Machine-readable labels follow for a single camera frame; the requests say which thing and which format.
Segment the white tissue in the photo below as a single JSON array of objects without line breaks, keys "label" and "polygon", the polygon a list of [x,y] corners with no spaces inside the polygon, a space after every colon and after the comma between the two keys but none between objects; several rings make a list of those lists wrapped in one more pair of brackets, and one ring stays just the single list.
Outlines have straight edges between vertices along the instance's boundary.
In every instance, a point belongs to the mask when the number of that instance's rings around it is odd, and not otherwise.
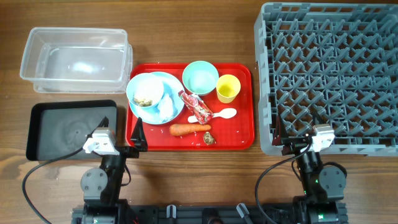
[{"label": "white tissue", "polygon": [[174,103],[169,94],[165,94],[159,101],[157,108],[159,110],[159,118],[162,121],[169,120],[174,114]]}]

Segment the mint green bowl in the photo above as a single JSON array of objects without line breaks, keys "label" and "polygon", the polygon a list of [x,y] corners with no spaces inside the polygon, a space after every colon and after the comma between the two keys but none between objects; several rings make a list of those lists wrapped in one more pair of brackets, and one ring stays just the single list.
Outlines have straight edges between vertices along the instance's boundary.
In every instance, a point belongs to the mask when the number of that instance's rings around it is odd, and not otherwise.
[{"label": "mint green bowl", "polygon": [[219,73],[216,67],[206,61],[189,63],[182,73],[184,87],[199,96],[211,93],[216,88],[218,79]]}]

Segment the light blue bowl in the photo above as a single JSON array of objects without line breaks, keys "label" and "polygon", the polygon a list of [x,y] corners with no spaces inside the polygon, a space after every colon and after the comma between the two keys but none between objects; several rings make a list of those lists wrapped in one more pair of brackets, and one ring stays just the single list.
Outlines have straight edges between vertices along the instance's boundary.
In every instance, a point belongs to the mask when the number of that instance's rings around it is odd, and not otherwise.
[{"label": "light blue bowl", "polygon": [[130,103],[133,98],[150,98],[152,106],[140,108],[152,108],[156,106],[164,95],[164,84],[160,78],[153,73],[140,73],[130,79],[126,87],[126,96]]}]

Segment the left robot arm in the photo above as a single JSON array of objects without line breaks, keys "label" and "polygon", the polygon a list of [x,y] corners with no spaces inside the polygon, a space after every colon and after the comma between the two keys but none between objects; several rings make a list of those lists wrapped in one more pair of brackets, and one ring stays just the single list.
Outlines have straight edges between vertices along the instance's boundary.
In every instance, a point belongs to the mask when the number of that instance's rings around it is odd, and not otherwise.
[{"label": "left robot arm", "polygon": [[126,199],[119,194],[123,175],[128,171],[126,160],[136,159],[148,149],[142,119],[139,118],[131,135],[132,146],[117,146],[116,135],[103,118],[99,126],[86,137],[83,150],[101,157],[98,168],[86,171],[81,178],[85,204],[83,211],[73,215],[72,223],[139,223],[139,218]]}]

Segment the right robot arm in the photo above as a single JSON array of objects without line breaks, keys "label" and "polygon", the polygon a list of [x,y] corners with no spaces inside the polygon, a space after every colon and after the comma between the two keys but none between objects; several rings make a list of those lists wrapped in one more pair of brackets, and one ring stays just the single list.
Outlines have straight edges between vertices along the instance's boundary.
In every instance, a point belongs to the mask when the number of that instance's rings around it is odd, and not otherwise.
[{"label": "right robot arm", "polygon": [[280,208],[270,214],[281,223],[348,223],[344,198],[347,171],[335,162],[322,162],[320,151],[331,146],[334,129],[316,112],[313,126],[302,137],[290,137],[280,115],[276,117],[272,145],[282,146],[282,154],[294,159],[295,175],[302,183],[304,195],[296,196],[287,212]]}]

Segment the red snack wrapper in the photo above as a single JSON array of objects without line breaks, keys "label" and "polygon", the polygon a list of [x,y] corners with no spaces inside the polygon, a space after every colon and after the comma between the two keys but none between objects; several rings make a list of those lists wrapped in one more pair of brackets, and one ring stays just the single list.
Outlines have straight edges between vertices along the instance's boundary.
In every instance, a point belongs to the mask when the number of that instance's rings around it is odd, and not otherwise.
[{"label": "red snack wrapper", "polygon": [[188,95],[183,90],[178,92],[178,96],[185,103],[185,106],[192,112],[200,124],[206,124],[213,117],[213,112],[207,107],[204,101],[196,94]]}]

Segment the yellow cup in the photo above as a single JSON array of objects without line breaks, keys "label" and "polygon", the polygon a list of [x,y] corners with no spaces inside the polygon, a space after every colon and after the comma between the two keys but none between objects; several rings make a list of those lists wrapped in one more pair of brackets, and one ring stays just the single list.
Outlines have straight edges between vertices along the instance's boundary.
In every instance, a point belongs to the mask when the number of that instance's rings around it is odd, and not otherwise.
[{"label": "yellow cup", "polygon": [[230,74],[219,77],[216,84],[216,93],[220,102],[231,103],[241,90],[239,79]]}]

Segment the food scraps with rice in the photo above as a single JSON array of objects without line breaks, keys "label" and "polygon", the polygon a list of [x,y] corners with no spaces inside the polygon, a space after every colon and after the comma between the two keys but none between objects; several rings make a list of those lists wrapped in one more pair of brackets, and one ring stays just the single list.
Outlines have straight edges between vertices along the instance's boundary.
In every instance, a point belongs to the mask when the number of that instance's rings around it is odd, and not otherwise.
[{"label": "food scraps with rice", "polygon": [[150,98],[133,98],[133,102],[140,107],[152,106],[152,100]]}]

